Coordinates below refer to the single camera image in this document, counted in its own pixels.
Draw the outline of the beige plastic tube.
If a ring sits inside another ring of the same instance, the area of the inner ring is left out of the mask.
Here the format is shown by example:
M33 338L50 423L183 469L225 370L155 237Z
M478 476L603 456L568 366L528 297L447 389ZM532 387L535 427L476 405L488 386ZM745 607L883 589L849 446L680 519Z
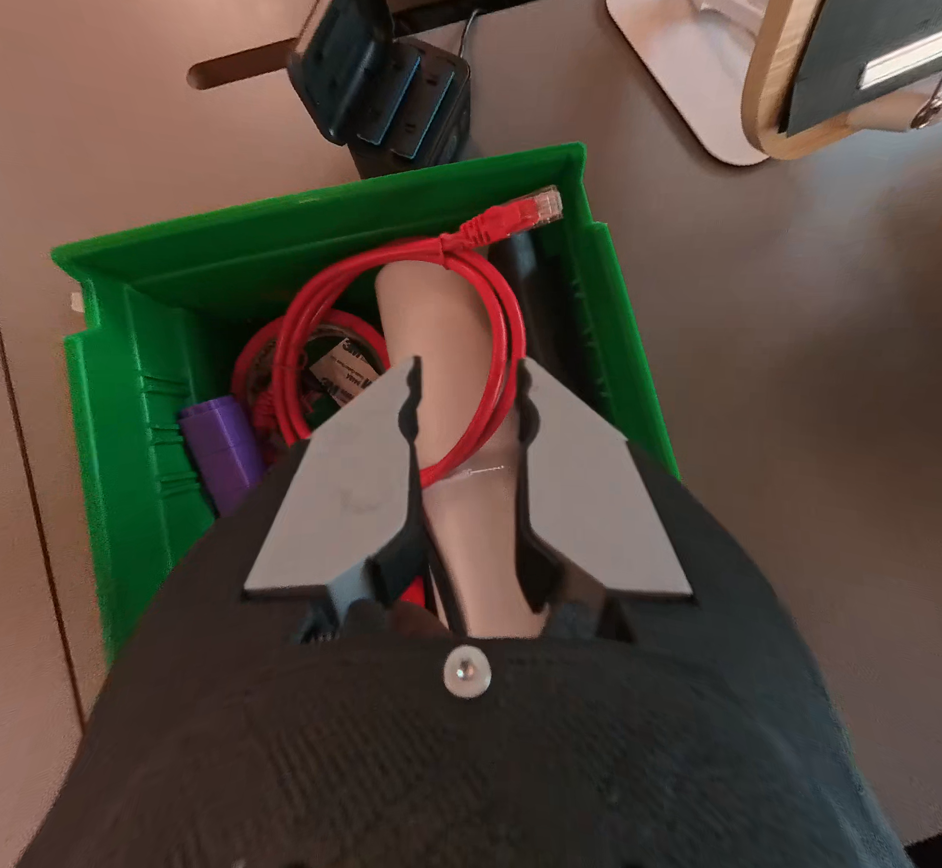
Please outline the beige plastic tube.
M389 264L375 289L391 362L421 359L416 448L427 467L452 450L477 411L491 364L491 323L469 281L437 264ZM423 491L445 578L473 638L535 638L544 624L516 575L519 455L511 410L481 449Z

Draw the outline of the black wooden book stand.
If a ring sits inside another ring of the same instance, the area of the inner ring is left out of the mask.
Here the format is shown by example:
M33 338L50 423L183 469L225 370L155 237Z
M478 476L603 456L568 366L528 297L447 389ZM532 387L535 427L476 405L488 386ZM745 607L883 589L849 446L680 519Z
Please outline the black wooden book stand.
M749 167L910 123L941 68L941 0L606 0L701 145Z

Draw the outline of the green plastic bin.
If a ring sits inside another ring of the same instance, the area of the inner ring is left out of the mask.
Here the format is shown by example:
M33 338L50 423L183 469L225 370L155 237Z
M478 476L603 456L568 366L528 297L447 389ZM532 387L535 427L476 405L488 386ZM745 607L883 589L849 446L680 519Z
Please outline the green plastic bin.
M563 280L595 407L680 476L607 226L591 212L581 143L359 180L70 243L87 328L64 340L105 662L215 521L177 424L230 391L251 335L305 282L383 243L452 230L546 186L563 218L540 230Z

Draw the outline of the black battery charger case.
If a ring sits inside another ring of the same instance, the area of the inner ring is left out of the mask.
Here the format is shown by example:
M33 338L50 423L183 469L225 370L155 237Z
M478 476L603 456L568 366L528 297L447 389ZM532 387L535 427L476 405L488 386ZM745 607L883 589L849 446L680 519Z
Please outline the black battery charger case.
M386 0L315 0L287 59L318 132L362 179L451 164L470 131L470 67L398 37Z

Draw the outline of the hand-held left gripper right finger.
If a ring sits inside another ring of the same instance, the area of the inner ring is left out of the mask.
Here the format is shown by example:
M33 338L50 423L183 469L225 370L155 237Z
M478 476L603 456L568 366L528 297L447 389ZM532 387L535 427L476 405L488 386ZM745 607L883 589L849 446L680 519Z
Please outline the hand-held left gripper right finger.
M628 438L532 358L517 365L516 406L515 569L531 611L599 613L611 594L691 600Z

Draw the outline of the red tape roll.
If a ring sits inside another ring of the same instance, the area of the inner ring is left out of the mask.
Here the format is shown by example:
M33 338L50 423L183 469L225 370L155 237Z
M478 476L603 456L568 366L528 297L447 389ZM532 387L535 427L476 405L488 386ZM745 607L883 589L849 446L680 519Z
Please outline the red tape roll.
M263 457L273 462L287 449L274 409L272 368L283 319L253 334L235 360L231 393L242 408ZM383 336L369 323L339 309L307 340L299 375L305 423L317 429L358 396L389 365Z

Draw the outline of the black plastic tool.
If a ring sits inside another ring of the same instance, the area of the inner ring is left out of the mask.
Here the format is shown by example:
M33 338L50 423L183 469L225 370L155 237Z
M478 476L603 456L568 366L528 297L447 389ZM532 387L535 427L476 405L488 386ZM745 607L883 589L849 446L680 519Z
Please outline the black plastic tool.
M591 380L573 301L556 258L529 232L505 242L503 268L524 319L526 355L579 398L591 401Z

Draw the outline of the purple plastic block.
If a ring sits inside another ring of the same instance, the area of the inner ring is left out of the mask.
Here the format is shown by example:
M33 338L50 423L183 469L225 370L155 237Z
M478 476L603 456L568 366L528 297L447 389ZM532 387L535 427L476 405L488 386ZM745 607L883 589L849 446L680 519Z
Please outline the purple plastic block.
M182 408L177 422L218 516L233 514L265 476L265 462L241 404L226 394Z

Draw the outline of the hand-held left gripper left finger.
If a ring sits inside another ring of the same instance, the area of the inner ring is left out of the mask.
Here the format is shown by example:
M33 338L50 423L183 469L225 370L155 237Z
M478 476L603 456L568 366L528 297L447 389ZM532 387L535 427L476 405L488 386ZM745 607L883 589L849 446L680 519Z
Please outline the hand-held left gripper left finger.
M243 584L250 598L388 606L430 551L416 451L422 395L409 357L319 427Z

